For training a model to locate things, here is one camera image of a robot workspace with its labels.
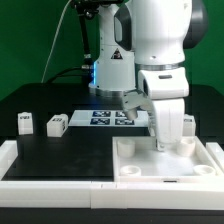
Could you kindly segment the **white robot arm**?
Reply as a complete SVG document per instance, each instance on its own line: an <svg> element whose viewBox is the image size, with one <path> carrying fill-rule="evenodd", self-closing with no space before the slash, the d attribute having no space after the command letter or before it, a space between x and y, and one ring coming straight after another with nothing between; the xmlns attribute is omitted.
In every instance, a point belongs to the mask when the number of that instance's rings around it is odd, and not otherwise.
<svg viewBox="0 0 224 224"><path fill-rule="evenodd" d="M93 0L99 10L100 55L90 91L120 95L126 117L142 108L157 149L178 145L183 135L189 85L184 51L204 37L203 0Z"/></svg>

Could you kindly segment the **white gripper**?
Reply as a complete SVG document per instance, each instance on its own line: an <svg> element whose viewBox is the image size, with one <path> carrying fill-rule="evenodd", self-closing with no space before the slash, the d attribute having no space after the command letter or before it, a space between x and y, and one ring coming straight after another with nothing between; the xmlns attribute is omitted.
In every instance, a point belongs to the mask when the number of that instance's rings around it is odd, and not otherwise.
<svg viewBox="0 0 224 224"><path fill-rule="evenodd" d="M182 138L184 97L189 94L185 69L140 70L138 88L146 95L152 109L156 148L163 152L165 146L179 143Z"/></svg>

